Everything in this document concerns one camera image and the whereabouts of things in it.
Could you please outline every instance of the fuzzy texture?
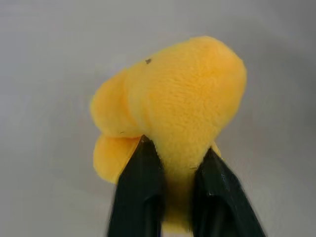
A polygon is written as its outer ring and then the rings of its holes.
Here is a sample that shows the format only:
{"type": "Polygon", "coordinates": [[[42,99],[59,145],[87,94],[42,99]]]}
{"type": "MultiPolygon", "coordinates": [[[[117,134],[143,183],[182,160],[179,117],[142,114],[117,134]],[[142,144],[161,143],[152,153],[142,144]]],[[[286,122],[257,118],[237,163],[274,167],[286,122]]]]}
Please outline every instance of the fuzzy texture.
{"type": "Polygon", "coordinates": [[[204,154],[236,114],[246,85],[242,60],[222,42],[197,37],[153,54],[107,80],[91,114],[102,135],[99,176],[116,183],[139,139],[153,140],[167,181],[164,229],[190,231],[190,193],[204,154]]]}

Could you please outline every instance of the yellow plush toy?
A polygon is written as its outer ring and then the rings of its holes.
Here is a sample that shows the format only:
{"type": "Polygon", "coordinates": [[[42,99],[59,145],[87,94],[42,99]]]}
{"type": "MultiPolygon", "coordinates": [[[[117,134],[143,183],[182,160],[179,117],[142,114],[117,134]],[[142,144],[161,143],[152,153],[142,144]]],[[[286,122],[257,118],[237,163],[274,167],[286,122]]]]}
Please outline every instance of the yellow plush toy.
{"type": "Polygon", "coordinates": [[[164,229],[188,232],[190,192],[199,164],[236,114],[246,85],[243,61],[225,44],[197,37],[163,49],[107,80],[91,114],[102,135],[99,176],[116,183],[142,135],[150,138],[167,182],[164,229]]]}

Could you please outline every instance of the white background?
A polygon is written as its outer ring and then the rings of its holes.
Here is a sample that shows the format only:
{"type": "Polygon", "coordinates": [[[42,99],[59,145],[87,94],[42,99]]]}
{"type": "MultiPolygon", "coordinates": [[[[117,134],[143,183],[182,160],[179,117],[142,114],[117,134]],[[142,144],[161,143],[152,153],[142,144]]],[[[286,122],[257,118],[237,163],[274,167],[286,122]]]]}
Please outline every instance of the white background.
{"type": "Polygon", "coordinates": [[[313,0],[0,0],[0,236],[101,237],[88,102],[124,66],[190,36],[244,59],[218,144],[270,237],[316,236],[313,0]]]}

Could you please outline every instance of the plush toy head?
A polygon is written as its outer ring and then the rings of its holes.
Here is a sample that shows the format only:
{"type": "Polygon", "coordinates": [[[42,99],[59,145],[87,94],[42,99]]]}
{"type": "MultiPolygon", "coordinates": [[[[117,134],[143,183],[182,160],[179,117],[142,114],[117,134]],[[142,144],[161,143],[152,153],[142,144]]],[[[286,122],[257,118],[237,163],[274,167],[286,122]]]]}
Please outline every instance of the plush toy head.
{"type": "Polygon", "coordinates": [[[106,81],[91,102],[101,130],[99,176],[115,183],[139,139],[153,140],[167,181],[164,227],[189,231],[194,172],[238,110],[246,85],[242,60],[222,42],[198,37],[168,47],[106,81]]]}

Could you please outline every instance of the gray backdrop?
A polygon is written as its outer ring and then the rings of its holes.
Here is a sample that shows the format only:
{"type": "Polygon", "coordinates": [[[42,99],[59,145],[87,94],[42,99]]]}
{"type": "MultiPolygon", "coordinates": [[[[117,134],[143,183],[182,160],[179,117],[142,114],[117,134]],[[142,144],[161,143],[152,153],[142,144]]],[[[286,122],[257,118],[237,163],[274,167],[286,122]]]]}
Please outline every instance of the gray backdrop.
{"type": "Polygon", "coordinates": [[[113,186],[92,168],[95,89],[190,36],[244,59],[218,144],[270,237],[316,236],[314,0],[0,0],[0,236],[101,237],[113,186]]]}

